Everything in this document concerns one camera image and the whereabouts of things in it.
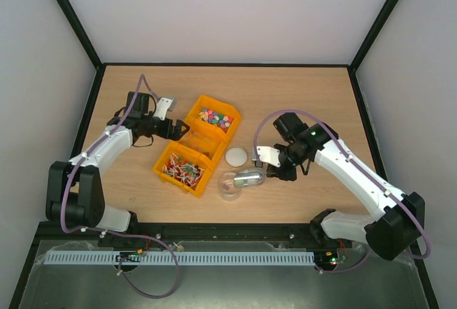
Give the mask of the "yellow bin with star candies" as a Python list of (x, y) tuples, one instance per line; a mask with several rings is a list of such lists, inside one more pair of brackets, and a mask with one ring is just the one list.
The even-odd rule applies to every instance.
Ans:
[(231, 104), (200, 95), (186, 115), (185, 122), (192, 128), (215, 133), (225, 143), (229, 143), (241, 119), (241, 114)]

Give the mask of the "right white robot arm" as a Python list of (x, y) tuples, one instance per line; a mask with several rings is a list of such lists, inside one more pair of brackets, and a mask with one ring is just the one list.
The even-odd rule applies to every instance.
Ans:
[(266, 175), (295, 181), (297, 171), (308, 174), (316, 163), (336, 177), (368, 211), (349, 215), (330, 209), (314, 219), (313, 241), (321, 246), (336, 239), (368, 245), (385, 260), (393, 260), (425, 236), (425, 202), (416, 192), (406, 194), (371, 170), (326, 123), (305, 124), (294, 112), (282, 113), (273, 126), (284, 144), (258, 147), (267, 163)]

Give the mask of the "metal scoop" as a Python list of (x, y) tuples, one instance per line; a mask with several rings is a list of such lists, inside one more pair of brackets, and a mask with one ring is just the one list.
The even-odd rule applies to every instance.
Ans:
[(233, 177), (235, 188), (260, 186), (265, 181), (266, 174), (262, 168), (250, 168), (240, 171)]

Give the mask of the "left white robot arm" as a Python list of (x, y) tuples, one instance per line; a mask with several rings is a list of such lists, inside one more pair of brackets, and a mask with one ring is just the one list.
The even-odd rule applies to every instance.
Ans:
[(114, 114), (93, 144), (69, 161), (50, 166), (46, 218), (60, 223), (65, 232), (73, 228), (126, 232), (133, 214), (106, 204), (101, 177), (140, 137), (180, 140), (190, 127), (167, 118), (174, 105), (173, 98), (129, 92), (126, 106)]

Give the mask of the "yellow bin with lollipops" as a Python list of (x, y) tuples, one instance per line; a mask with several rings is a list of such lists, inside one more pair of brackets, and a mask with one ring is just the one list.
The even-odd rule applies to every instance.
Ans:
[(197, 198), (203, 194), (214, 171), (211, 161), (202, 153), (177, 142), (170, 142), (153, 167), (159, 179)]

